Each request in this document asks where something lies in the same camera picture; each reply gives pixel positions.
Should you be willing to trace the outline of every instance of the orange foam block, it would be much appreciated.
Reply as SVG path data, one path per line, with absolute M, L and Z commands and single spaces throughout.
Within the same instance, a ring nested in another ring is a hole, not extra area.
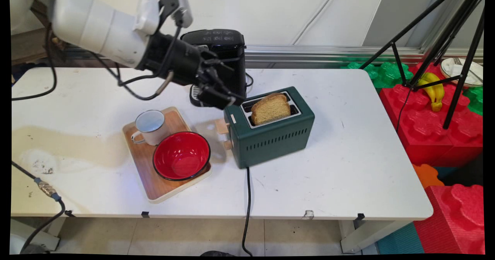
M 444 186 L 444 183 L 437 178 L 438 171 L 435 168 L 427 164 L 421 164 L 420 166 L 413 164 L 412 166 L 424 189 L 429 186 Z

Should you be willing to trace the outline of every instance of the red foam block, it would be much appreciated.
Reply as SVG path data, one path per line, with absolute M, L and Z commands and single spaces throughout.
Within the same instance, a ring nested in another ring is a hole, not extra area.
M 434 166 L 465 166 L 483 151 L 483 116 L 469 110 L 454 113 L 447 136 L 452 148 L 438 158 Z
M 433 215 L 414 221 L 425 253 L 485 254 L 483 187 L 429 186 Z
M 442 108 L 440 109 L 441 112 L 447 113 L 449 111 L 449 107 L 451 106 L 452 98 L 455 91 L 456 86 L 454 84 L 444 84 L 445 95 L 444 98 L 442 98 Z M 469 111 L 469 109 L 467 108 L 469 102 L 469 98 L 461 94 L 459 100 L 457 101 L 455 112 Z
M 394 126 L 409 88 L 396 85 L 382 89 L 380 99 Z M 398 136 L 411 163 L 433 165 L 452 148 L 447 132 L 442 129 L 440 112 L 432 112 L 430 98 L 423 91 L 412 91 L 401 115 Z

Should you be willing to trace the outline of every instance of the white plate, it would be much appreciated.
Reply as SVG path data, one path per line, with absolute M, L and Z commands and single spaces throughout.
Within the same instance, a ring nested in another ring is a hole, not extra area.
M 459 58 L 461 64 L 464 65 L 466 59 Z M 445 78 L 450 78 L 452 74 L 452 67 L 454 65 L 454 58 L 447 58 L 442 61 L 441 69 L 442 74 Z M 470 71 L 474 72 L 477 76 L 483 79 L 483 66 L 478 63 L 471 62 Z M 468 72 L 466 81 L 464 82 L 465 87 L 481 87 L 483 86 L 483 82 L 481 82 L 476 76 L 474 76 L 471 72 Z

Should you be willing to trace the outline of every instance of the black coffee maker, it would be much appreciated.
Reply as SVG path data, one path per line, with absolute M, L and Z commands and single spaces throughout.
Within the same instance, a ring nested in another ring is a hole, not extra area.
M 224 71 L 220 68 L 217 73 L 226 87 L 246 98 L 246 61 L 244 59 L 244 36 L 235 30 L 211 29 L 192 31 L 181 36 L 181 40 L 205 48 L 218 55 L 221 61 L 235 71 Z M 191 86 L 189 99 L 193 105 L 211 107 L 198 99 L 200 88 Z

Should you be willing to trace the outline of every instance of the table leg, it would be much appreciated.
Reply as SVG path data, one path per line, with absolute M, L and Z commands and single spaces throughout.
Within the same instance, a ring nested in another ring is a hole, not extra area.
M 411 221 L 366 221 L 359 228 L 354 228 L 352 221 L 339 221 L 341 229 L 341 246 L 343 253 L 356 253 L 363 248 L 399 230 Z
M 58 234 L 60 233 L 60 230 L 62 230 L 62 225 L 66 219 L 67 219 L 67 217 L 60 216 L 57 219 L 55 219 L 54 221 L 52 221 L 50 223 L 50 225 L 48 225 L 48 230 L 46 231 L 46 233 L 48 233 L 54 237 L 58 237 Z
M 10 219 L 11 234 L 18 235 L 23 239 L 27 239 L 34 230 L 35 228 L 32 228 L 29 225 L 26 225 L 14 219 Z M 34 237 L 34 239 L 32 239 L 31 243 L 41 245 L 47 250 L 54 251 L 57 248 L 59 241 L 59 238 L 43 232 L 42 230 Z

